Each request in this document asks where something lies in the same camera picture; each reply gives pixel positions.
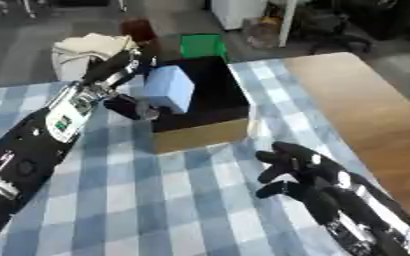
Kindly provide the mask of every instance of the open box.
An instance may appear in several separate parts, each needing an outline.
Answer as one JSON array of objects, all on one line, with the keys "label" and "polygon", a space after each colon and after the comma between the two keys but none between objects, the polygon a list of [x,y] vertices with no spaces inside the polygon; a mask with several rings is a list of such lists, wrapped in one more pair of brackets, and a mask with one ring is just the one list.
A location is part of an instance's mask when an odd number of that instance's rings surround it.
[{"label": "open box", "polygon": [[168,61],[195,83],[188,112],[152,121],[156,153],[166,153],[247,137],[249,103],[221,57]]}]

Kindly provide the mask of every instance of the red object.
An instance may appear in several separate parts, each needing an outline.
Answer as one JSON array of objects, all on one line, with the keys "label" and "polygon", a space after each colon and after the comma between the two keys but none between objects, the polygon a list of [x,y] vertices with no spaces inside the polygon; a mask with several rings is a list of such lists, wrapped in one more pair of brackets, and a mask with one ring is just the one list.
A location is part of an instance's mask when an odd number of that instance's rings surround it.
[{"label": "red object", "polygon": [[121,23],[121,34],[131,35],[133,41],[138,45],[147,44],[149,41],[156,39],[151,24],[146,19],[130,19]]}]

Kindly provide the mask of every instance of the robotic arm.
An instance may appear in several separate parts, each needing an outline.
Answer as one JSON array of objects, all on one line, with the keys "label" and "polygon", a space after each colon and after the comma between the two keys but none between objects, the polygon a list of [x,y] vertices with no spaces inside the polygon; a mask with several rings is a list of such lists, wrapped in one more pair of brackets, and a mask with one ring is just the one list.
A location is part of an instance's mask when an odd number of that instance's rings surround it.
[{"label": "robotic arm", "polygon": [[[64,87],[0,139],[0,232],[51,177],[101,101],[124,97],[127,105],[138,105],[115,89],[148,70],[153,60],[136,49],[118,53],[88,71],[81,81]],[[156,114],[147,106],[137,116]]]},{"label": "robotic arm", "polygon": [[[364,177],[296,144],[258,151],[271,164],[260,176],[259,198],[276,194],[304,204],[316,222],[353,256],[410,256],[410,215]],[[283,174],[297,182],[274,181]]]}]

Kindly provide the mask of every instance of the floor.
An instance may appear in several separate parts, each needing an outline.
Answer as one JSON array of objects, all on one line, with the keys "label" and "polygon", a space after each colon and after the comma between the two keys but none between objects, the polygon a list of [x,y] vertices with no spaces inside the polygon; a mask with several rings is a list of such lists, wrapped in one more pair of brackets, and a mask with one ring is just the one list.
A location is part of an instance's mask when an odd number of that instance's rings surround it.
[{"label": "floor", "polygon": [[[36,20],[28,19],[20,6],[12,6],[7,16],[0,16],[0,86],[54,81],[50,49],[55,41],[89,32],[117,35],[126,17],[147,17],[168,58],[178,56],[181,33],[223,33],[232,62],[303,56],[310,46],[292,41],[283,49],[253,49],[239,32],[224,33],[216,18],[200,9],[200,0],[127,1],[126,14],[112,0],[104,8],[39,8]],[[410,41],[375,42],[373,52],[360,57],[410,99]]]}]

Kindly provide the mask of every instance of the blue checkered tablecloth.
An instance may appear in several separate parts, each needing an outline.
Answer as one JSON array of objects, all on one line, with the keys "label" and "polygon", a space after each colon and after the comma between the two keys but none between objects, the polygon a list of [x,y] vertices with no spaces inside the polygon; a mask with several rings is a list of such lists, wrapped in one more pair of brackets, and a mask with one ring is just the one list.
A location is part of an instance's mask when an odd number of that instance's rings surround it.
[{"label": "blue checkered tablecloth", "polygon": [[[101,107],[0,255],[345,255],[301,203],[254,196],[255,151],[297,142],[372,175],[280,60],[230,67],[251,104],[247,139],[154,155],[148,122]],[[0,88],[0,137],[61,86]]]}]

